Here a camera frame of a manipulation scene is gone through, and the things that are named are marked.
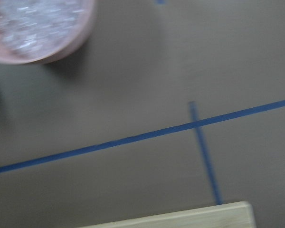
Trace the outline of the clear ice cubes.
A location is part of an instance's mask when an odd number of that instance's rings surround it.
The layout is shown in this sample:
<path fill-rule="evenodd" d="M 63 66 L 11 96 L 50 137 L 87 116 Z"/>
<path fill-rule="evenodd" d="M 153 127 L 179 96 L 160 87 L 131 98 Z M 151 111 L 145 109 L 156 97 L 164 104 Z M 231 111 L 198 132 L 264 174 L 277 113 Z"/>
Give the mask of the clear ice cubes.
<path fill-rule="evenodd" d="M 81 0 L 0 0 L 0 41 L 17 55 L 55 51 L 84 11 Z"/>

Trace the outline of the wooden cutting board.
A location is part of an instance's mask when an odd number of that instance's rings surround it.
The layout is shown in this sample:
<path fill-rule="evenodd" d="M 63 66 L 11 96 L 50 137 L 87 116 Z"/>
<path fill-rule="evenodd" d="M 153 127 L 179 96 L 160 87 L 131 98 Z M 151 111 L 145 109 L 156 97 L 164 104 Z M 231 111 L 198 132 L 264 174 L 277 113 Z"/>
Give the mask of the wooden cutting board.
<path fill-rule="evenodd" d="M 92 228 L 255 228 L 246 201 L 91 225 Z"/>

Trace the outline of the pink bowl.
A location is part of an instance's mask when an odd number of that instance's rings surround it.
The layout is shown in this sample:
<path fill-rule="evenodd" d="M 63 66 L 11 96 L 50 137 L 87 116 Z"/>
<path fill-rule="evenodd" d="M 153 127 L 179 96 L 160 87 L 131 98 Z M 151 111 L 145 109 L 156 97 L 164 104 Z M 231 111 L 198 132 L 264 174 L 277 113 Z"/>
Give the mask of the pink bowl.
<path fill-rule="evenodd" d="M 95 25 L 97 17 L 98 1 L 84 0 L 84 12 L 78 19 L 78 24 L 69 33 L 68 37 L 58 44 L 57 48 L 47 55 L 29 58 L 18 56 L 0 41 L 0 64 L 5 65 L 25 65 L 25 64 L 48 64 L 61 60 L 77 51 L 89 38 Z"/>

